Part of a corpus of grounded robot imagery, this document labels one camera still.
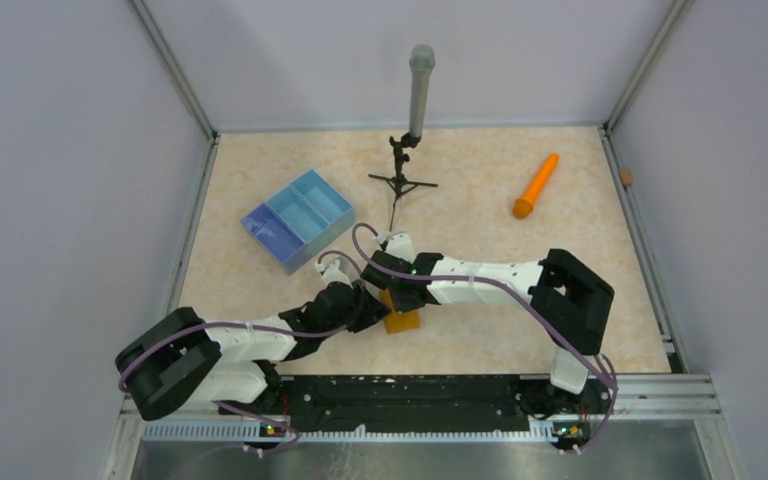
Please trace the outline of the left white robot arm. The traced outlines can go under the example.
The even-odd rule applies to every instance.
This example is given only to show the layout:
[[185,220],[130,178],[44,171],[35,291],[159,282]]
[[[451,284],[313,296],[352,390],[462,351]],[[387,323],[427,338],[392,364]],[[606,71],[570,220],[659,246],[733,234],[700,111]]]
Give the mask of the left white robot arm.
[[115,357],[121,391],[147,421],[215,400],[274,410],[281,397],[276,364],[311,355],[326,339],[363,331],[390,312],[340,261],[324,277],[312,300],[264,319],[207,321],[191,307],[173,310]]

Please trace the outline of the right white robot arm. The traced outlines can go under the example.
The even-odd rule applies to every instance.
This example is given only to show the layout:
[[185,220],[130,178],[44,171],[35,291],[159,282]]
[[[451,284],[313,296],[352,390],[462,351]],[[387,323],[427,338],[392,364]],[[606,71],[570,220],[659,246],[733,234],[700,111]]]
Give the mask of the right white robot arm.
[[601,352],[614,289],[567,250],[551,249],[540,260],[487,263],[413,250],[405,233],[378,237],[363,253],[363,278],[388,291],[393,308],[409,313],[427,305],[484,304],[522,309],[555,345],[549,374],[530,398],[539,416],[572,412],[598,382],[595,396],[611,404],[618,379]]

